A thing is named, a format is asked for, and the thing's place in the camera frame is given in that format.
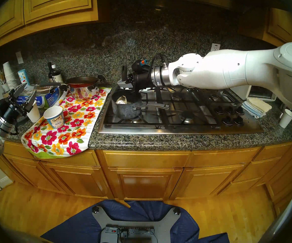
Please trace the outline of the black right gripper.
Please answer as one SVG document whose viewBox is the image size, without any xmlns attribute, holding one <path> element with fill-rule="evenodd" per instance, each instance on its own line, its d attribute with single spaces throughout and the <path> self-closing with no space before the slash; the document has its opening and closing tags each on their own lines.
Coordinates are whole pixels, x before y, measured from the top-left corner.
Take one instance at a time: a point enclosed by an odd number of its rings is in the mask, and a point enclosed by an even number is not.
<svg viewBox="0 0 292 243">
<path fill-rule="evenodd" d="M 147 88 L 153 88 L 153 82 L 151 81 L 148 72 L 138 74 L 132 72 L 128 74 L 128 79 L 123 81 L 120 79 L 117 85 L 122 89 L 143 90 Z"/>
</svg>

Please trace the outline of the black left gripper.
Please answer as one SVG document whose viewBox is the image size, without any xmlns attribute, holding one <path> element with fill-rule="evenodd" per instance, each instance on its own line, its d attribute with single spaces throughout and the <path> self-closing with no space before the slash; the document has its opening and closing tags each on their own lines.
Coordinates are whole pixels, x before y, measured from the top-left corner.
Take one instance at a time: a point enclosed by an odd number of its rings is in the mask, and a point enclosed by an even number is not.
<svg viewBox="0 0 292 243">
<path fill-rule="evenodd" d="M 14 92 L 9 92 L 8 97 L 6 98 L 8 107 L 6 110 L 6 117 L 9 119 L 16 119 L 19 115 L 26 116 L 33 109 L 34 102 L 36 100 L 37 90 L 34 90 L 24 103 L 18 104 L 18 96 L 23 92 L 24 88 L 27 86 L 27 83 L 23 83 L 16 88 Z"/>
</svg>

